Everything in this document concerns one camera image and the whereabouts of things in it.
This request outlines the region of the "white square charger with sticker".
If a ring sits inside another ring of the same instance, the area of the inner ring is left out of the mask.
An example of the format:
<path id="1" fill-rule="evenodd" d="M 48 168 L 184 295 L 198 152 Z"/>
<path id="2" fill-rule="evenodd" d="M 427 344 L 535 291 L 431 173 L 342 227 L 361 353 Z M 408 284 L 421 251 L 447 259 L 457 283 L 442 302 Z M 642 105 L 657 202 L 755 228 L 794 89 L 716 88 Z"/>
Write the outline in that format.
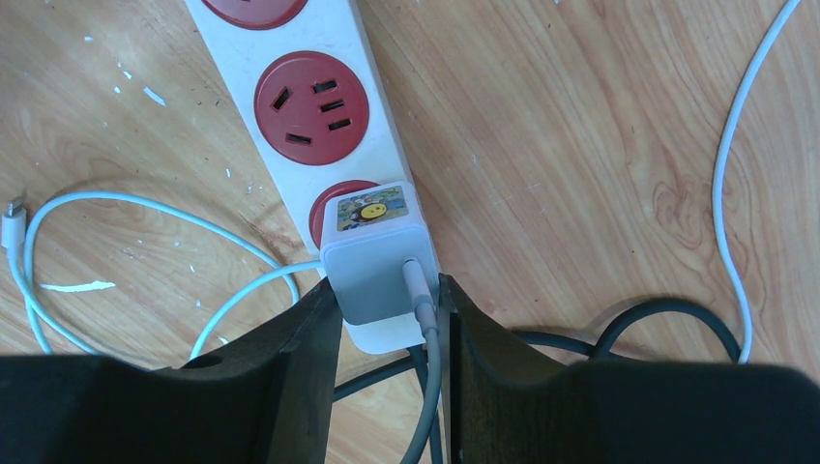
<path id="1" fill-rule="evenodd" d="M 429 294 L 439 264 L 413 184 L 398 181 L 334 197 L 325 206 L 320 260 L 343 319 L 361 326 L 408 314 L 418 299 L 403 267 L 417 262 Z"/>

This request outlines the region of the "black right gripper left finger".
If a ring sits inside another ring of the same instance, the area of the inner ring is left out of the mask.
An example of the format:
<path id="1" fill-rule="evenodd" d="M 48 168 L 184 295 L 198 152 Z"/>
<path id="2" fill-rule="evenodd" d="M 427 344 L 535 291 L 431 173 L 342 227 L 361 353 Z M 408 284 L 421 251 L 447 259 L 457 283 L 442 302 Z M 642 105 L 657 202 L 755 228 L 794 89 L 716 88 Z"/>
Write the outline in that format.
<path id="1" fill-rule="evenodd" d="M 5 356 L 5 463 L 321 463 L 341 313 L 327 280 L 179 368 Z"/>

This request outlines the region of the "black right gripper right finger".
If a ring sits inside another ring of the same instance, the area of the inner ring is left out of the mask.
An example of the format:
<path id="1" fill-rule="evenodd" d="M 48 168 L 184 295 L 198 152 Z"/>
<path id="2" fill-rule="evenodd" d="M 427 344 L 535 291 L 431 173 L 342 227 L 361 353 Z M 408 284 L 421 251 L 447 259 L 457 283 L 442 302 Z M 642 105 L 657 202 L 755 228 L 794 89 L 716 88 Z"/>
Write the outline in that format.
<path id="1" fill-rule="evenodd" d="M 446 455 L 453 463 L 815 463 L 819 388 L 784 366 L 743 363 L 709 309 L 653 298 L 589 344 L 509 330 L 440 278 Z M 679 312 L 702 321 L 726 362 L 646 362 L 611 349 L 629 326 Z"/>

